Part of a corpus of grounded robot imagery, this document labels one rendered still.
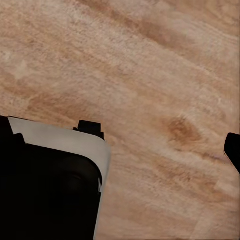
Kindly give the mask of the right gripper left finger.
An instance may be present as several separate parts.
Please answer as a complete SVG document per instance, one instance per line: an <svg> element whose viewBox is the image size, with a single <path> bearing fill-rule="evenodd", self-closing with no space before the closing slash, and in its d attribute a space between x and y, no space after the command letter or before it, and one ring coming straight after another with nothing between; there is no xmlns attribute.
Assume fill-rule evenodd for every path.
<svg viewBox="0 0 240 240"><path fill-rule="evenodd" d="M0 138L0 193L26 152L21 133Z"/></svg>

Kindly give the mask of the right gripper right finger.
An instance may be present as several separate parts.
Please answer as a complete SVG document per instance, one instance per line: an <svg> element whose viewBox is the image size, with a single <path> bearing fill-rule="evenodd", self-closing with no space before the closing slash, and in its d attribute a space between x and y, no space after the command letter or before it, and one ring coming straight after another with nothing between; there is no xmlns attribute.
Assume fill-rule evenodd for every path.
<svg viewBox="0 0 240 240"><path fill-rule="evenodd" d="M240 173L240 134L231 132L227 135L224 151Z"/></svg>

